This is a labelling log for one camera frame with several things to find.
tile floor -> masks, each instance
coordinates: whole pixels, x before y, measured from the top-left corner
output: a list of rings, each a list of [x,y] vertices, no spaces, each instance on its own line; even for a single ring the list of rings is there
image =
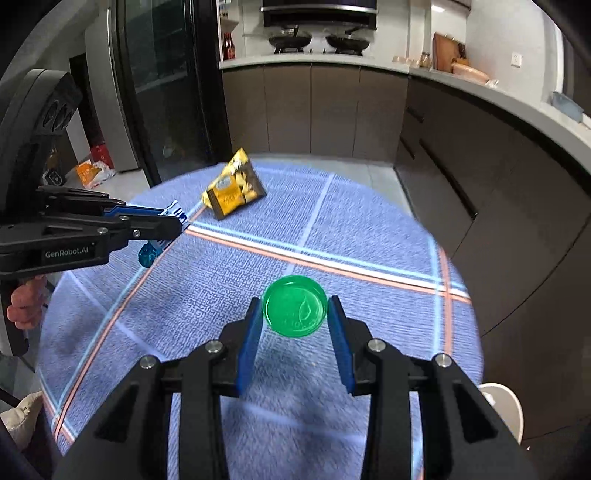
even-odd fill
[[[391,165],[351,159],[311,157],[309,155],[253,155],[252,158],[260,162],[288,161],[335,173],[375,189],[383,197],[411,215],[408,200]],[[70,176],[66,185],[82,188],[82,184],[76,175]],[[109,193],[113,198],[128,202],[148,188],[149,185],[144,172],[135,170],[117,174],[97,187],[96,190]],[[49,276],[50,281],[56,285],[60,276],[61,274],[52,274]],[[37,360],[39,337],[39,329],[30,332],[30,351],[25,355],[26,362],[33,368]],[[0,387],[18,398],[23,398],[28,393],[41,389],[37,376],[24,362],[6,357],[0,357]],[[7,408],[8,406],[0,401],[0,411]]]

range hood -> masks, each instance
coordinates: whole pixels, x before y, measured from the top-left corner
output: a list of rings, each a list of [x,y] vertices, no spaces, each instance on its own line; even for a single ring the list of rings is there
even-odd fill
[[[377,0],[262,0],[264,26],[334,24],[376,27]]]

blue tablecloth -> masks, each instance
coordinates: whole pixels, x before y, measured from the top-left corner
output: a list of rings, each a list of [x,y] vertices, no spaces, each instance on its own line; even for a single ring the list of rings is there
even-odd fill
[[[187,355],[244,317],[252,296],[289,274],[337,294],[348,316],[403,353],[446,351],[475,383],[482,353],[469,297],[443,251],[413,218],[373,190],[292,165],[255,168],[268,196],[218,222],[200,194],[220,167],[178,177],[135,205],[177,199],[193,218],[155,265],[130,242],[108,265],[64,274],[43,324],[39,372],[47,417],[65,452],[134,363]],[[358,479],[369,398],[340,383],[326,323],[303,339],[264,327],[252,384],[222,402],[230,475],[247,479]],[[421,469],[418,401],[412,398],[413,474]],[[178,398],[171,416],[169,478],[177,478]]]

round bolt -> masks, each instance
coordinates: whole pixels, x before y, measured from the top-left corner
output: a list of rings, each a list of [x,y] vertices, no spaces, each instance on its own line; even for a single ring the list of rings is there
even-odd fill
[[[386,342],[380,340],[379,338],[372,338],[368,342],[368,348],[372,352],[383,352],[386,349]]]
[[[210,340],[208,343],[205,344],[205,350],[208,353],[218,353],[221,352],[223,348],[223,343],[219,340]]]
[[[142,358],[139,359],[139,365],[144,370],[149,370],[158,360],[153,355],[144,355]]]
[[[452,364],[452,357],[445,353],[440,353],[435,357],[435,362],[442,368],[447,368]]]

cabinet handle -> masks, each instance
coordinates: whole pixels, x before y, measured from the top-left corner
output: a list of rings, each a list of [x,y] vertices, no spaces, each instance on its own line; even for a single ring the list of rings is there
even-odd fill
[[[400,137],[400,143],[402,144],[402,146],[404,147],[404,149],[408,152],[408,154],[412,157],[412,159],[414,160],[414,153],[413,151],[410,149],[410,145],[408,145],[408,142],[403,139],[403,137]]]
[[[439,159],[438,156],[436,156],[435,153],[433,153],[433,150],[431,150],[427,146],[427,144],[423,141],[423,139],[419,140],[418,143],[419,143],[419,145],[421,145],[421,147],[423,148],[423,150],[425,151],[427,156],[431,159],[431,161],[435,164],[437,169],[445,177],[445,179],[447,180],[449,185],[451,185],[453,191],[456,192],[456,195],[460,199],[462,206],[464,207],[464,209],[466,210],[467,214],[470,216],[472,221],[476,220],[476,217],[478,215],[478,211],[476,210],[476,206],[472,203],[472,201],[470,200],[470,197],[466,194],[466,192],[464,191],[464,189],[462,188],[460,183],[452,175],[452,172],[450,172],[447,169],[447,167],[443,164],[441,159]]]
[[[423,121],[425,120],[424,116],[420,115],[415,109],[413,109],[409,106],[407,107],[407,112],[410,114],[410,116],[412,116],[420,124],[422,124]]]

